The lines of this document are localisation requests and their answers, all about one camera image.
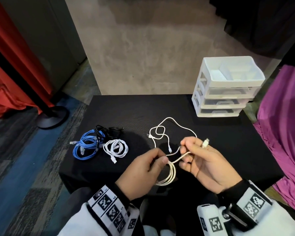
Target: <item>person's left hand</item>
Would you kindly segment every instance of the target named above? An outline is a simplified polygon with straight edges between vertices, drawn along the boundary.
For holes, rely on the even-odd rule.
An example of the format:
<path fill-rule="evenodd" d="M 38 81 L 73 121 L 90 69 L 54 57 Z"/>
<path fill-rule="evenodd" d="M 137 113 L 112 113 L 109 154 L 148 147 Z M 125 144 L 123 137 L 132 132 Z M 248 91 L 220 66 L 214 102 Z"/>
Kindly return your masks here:
<path fill-rule="evenodd" d="M 158 159 L 150 168 L 154 158 Z M 116 185 L 129 200 L 140 198 L 150 191 L 167 162 L 168 158 L 161 149 L 149 150 L 134 159 L 116 181 Z"/>

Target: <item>white usb cable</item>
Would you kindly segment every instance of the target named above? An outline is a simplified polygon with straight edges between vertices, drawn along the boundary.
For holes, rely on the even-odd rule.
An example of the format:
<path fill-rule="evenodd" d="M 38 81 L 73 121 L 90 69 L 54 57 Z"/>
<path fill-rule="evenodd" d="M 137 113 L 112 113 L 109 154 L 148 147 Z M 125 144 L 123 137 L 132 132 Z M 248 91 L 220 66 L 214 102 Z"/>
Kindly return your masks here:
<path fill-rule="evenodd" d="M 128 153 L 128 146 L 121 139 L 114 139 L 114 140 L 110 140 L 110 141 L 106 142 L 103 145 L 103 149 L 108 155 L 110 155 L 110 159 L 113 161 L 113 163 L 117 162 L 116 157 L 123 158 Z"/>
<path fill-rule="evenodd" d="M 156 127 L 152 127 L 152 128 L 150 129 L 149 134 L 147 134 L 147 136 L 153 140 L 153 142 L 154 142 L 154 147 L 156 147 L 156 142 L 155 142 L 154 139 L 158 139 L 158 140 L 159 140 L 159 139 L 162 139 L 163 136 L 166 136 L 167 139 L 168 139 L 168 150 L 169 150 L 170 153 L 172 153 L 172 149 L 171 149 L 171 147 L 169 146 L 169 136 L 165 134 L 165 127 L 164 127 L 164 126 L 161 126 L 161 124 L 162 124 L 165 120 L 167 120 L 167 119 L 172 119 L 172 120 L 173 120 L 178 126 L 180 126 L 180 125 L 175 121 L 175 119 L 173 119 L 173 118 L 171 118 L 171 117 L 167 117 L 167 118 L 165 118 L 160 124 L 158 124 Z M 163 127 L 163 128 L 164 128 L 163 133 L 157 133 L 157 129 L 158 129 L 159 127 Z M 191 131 L 191 132 L 195 135 L 195 137 L 197 137 L 196 133 L 195 133 L 194 131 L 192 131 L 191 129 L 186 128 L 186 127 L 182 127 L 182 126 L 180 126 L 180 127 L 181 127 L 181 128 L 184 128 L 184 129 L 187 129 L 187 130 L 189 130 L 189 131 Z M 156 137 L 152 136 L 152 134 L 151 134 L 151 130 L 154 129 L 154 128 L 155 128 L 155 133 L 156 133 L 157 135 L 160 135 L 160 136 L 161 136 L 160 138 L 156 138 Z M 202 148 L 206 148 L 206 147 L 208 146 L 208 142 L 209 142 L 209 140 L 206 139 L 206 140 L 202 143 L 202 146 L 201 146 L 201 147 L 202 147 Z M 175 154 L 179 151 L 179 149 L 180 149 L 180 147 L 178 147 L 178 149 L 177 149 L 177 151 L 176 151 L 175 153 L 168 154 L 168 155 L 166 155 L 166 156 L 172 156 L 172 155 L 175 155 Z M 176 168 L 175 168 L 175 166 L 174 166 L 174 163 L 178 162 L 181 158 L 183 158 L 185 155 L 187 155 L 187 154 L 189 154 L 189 153 L 191 153 L 191 152 L 186 152 L 184 155 L 182 155 L 181 157 L 179 157 L 177 160 L 175 160 L 175 161 L 173 161 L 173 162 L 168 161 L 167 164 L 169 165 L 169 175 L 168 175 L 168 177 L 167 177 L 166 179 L 164 179 L 164 180 L 158 182 L 156 185 L 158 185 L 158 186 L 166 186 L 166 185 L 172 183 L 173 180 L 174 180 L 175 177 L 176 177 Z"/>

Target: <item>person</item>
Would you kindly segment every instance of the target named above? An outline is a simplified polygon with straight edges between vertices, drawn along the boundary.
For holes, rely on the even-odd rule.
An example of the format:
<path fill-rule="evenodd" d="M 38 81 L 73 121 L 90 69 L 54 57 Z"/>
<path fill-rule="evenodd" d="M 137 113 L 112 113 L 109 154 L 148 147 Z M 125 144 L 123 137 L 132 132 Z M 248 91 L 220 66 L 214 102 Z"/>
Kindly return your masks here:
<path fill-rule="evenodd" d="M 252 224 L 245 232 L 233 227 L 233 235 L 294 236 L 295 221 L 287 211 L 258 191 L 253 183 L 243 180 L 218 150 L 211 146 L 201 148 L 202 143 L 195 137 L 186 137 L 181 141 L 180 153 L 190 151 L 191 154 L 179 162 L 180 168 L 194 175 L 208 190 L 221 195 L 225 202 L 231 202 L 238 207 L 245 195 L 249 193 L 249 198 L 253 195 L 248 204 L 254 207 L 251 205 L 249 207 L 247 204 L 246 214 L 255 214 L 254 220 L 253 217 L 248 217 L 246 222 Z M 88 202 L 83 203 L 79 212 L 62 228 L 59 236 L 131 235 L 130 229 L 133 229 L 136 221 L 130 220 L 133 215 L 127 212 L 127 210 L 134 212 L 130 202 L 150 191 L 167 162 L 167 156 L 158 148 L 135 158 L 114 185 L 104 186 Z"/>

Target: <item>blue cable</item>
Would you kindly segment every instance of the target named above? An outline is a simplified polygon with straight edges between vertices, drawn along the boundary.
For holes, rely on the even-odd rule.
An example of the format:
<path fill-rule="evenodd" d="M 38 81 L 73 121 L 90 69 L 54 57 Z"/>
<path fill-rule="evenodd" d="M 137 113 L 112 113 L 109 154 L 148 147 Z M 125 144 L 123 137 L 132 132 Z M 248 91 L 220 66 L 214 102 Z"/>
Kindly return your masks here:
<path fill-rule="evenodd" d="M 99 146 L 104 143 L 105 134 L 102 131 L 99 131 L 99 133 L 101 134 L 102 137 L 89 135 L 91 133 L 95 133 L 95 131 L 90 130 L 90 131 L 84 133 L 83 136 L 81 137 L 80 141 L 78 141 L 78 142 L 77 141 L 70 142 L 70 144 L 75 144 L 75 147 L 73 149 L 73 156 L 76 159 L 88 160 L 88 159 L 92 158 L 97 153 Z M 94 152 L 89 156 L 79 157 L 78 150 L 80 149 L 80 151 L 81 151 L 81 148 L 94 149 Z"/>

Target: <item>stanchion base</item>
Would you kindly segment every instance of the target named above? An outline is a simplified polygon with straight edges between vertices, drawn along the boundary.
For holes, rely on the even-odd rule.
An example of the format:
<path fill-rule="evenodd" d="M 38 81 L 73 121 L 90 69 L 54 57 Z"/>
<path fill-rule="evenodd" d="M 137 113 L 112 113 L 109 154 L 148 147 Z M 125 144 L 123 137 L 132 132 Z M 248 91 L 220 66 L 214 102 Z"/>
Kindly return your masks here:
<path fill-rule="evenodd" d="M 63 124 L 69 117 L 69 110 L 63 106 L 54 106 L 50 108 L 57 117 L 48 117 L 41 113 L 36 118 L 36 124 L 41 129 L 51 129 Z"/>

